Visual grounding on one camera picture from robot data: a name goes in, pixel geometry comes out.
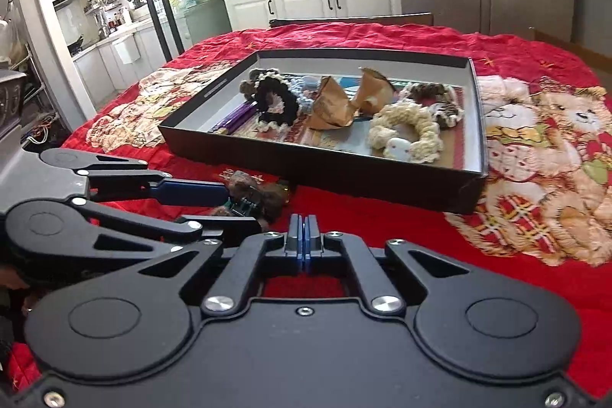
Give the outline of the brown fuzzy bow hair clip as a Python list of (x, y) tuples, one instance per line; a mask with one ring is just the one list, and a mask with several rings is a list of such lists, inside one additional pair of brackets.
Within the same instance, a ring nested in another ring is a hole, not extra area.
[(229, 197), (210, 215), (255, 218), (264, 232), (282, 215), (284, 206), (290, 200), (290, 189), (284, 182), (265, 182), (260, 176), (229, 169), (220, 178), (227, 187)]

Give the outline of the purple snack bar wrapper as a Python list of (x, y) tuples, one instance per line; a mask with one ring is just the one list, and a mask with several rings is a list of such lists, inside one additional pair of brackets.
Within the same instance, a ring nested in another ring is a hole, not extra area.
[(243, 104), (240, 104), (237, 108), (235, 108), (229, 115), (216, 123), (210, 130), (210, 133), (224, 136), (232, 135), (256, 113), (257, 103), (255, 101), (245, 101)]

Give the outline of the black crochet scrunchie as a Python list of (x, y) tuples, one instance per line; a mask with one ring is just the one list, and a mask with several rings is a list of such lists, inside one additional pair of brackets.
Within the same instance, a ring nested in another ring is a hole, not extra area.
[(290, 90), (290, 81), (278, 69), (252, 69), (248, 78), (239, 84), (239, 92), (254, 104), (257, 128), (261, 132), (289, 129), (298, 119), (298, 97)]

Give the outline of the cream crochet scrunchie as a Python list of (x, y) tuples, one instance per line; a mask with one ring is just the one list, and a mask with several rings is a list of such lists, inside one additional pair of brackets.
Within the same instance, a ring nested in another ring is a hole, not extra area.
[(434, 163), (444, 148), (430, 111), (410, 99), (386, 104), (374, 114), (367, 142), (384, 158), (415, 164)]

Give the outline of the blue crochet scrunchie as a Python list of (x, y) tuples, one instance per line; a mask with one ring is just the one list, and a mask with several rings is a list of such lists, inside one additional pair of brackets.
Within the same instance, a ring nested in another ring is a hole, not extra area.
[(297, 97), (300, 112), (310, 114), (314, 101), (319, 96), (319, 78), (308, 75), (289, 75), (288, 88)]

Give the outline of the brown striped crochet scrunchie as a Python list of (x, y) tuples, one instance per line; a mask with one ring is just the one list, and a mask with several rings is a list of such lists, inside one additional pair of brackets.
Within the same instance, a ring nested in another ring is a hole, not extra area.
[(462, 121), (464, 110), (459, 105), (456, 91), (441, 83), (408, 83), (399, 91), (400, 99), (410, 99), (430, 112), (431, 118), (441, 129), (451, 129)]

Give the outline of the black shallow box tray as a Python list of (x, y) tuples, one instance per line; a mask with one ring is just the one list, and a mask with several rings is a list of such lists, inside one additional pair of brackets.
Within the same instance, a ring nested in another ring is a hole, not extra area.
[(363, 50), (256, 52), (160, 127), (182, 158), (466, 215), (488, 176), (465, 57)]

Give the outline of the brown paper pyramid packet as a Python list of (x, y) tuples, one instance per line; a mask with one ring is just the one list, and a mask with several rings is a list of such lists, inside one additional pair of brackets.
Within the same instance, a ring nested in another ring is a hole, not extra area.
[(352, 98), (352, 105), (365, 115), (374, 115), (391, 104), (395, 90), (391, 82), (377, 70), (361, 67), (361, 72), (361, 83)]

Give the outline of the white kitchen cabinet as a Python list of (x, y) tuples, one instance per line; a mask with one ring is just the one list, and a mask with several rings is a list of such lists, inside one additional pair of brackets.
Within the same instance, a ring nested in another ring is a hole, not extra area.
[(398, 16), (402, 0), (224, 0), (231, 29), (268, 28), (272, 20)]

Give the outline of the wooden chair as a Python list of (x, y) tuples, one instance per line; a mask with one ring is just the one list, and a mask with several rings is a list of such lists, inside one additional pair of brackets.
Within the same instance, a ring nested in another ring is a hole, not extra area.
[(602, 72), (612, 72), (612, 58), (599, 54), (593, 50), (589, 50), (587, 47), (582, 47), (580, 44), (575, 44), (571, 41), (564, 41), (554, 35), (546, 34), (534, 27), (529, 28), (529, 33), (534, 41), (544, 42), (545, 44), (551, 44), (551, 46), (559, 47), (560, 49), (570, 52), (579, 58), (589, 67), (601, 70)]
[(406, 13), (393, 16), (356, 16), (355, 18), (326, 18), (326, 19), (272, 19), (271, 28), (287, 25), (308, 25), (319, 23), (344, 24), (380, 24), (383, 26), (402, 26), (408, 24), (433, 26), (434, 15), (431, 12)]

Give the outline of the red teddy bear blanket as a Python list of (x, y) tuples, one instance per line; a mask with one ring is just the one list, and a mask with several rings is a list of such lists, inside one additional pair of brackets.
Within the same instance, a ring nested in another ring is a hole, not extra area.
[[(488, 176), (466, 215), (174, 154), (162, 122), (270, 50), (465, 57)], [(8, 407), (607, 407), (611, 101), (576, 56), (513, 35), (319, 23), (246, 29), (156, 67), (61, 147), (177, 179), (227, 169), (290, 200), (240, 245), (199, 240), (45, 278), (20, 317)], [(302, 257), (284, 251), (303, 218)], [(324, 251), (304, 253), (315, 215)]]

